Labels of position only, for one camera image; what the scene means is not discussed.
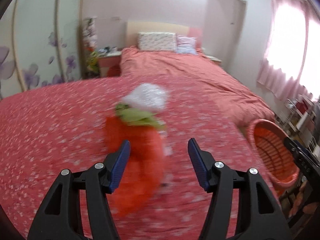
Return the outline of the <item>person right hand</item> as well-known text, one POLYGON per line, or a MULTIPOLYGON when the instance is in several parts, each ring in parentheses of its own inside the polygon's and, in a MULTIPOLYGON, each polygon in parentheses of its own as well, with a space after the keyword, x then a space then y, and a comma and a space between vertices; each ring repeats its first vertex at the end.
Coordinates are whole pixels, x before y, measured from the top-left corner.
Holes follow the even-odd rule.
POLYGON ((299 209, 302 209, 303 213, 307 214, 307 215, 313 215, 315 213, 317 207, 319 206, 319 202, 306 204, 306 202, 304 201, 304 195, 306 194, 306 188, 309 185, 310 184, 307 180, 301 184, 301 186, 299 188, 299 193, 296 196, 293 207, 289 211, 289 218, 296 215, 299 209))

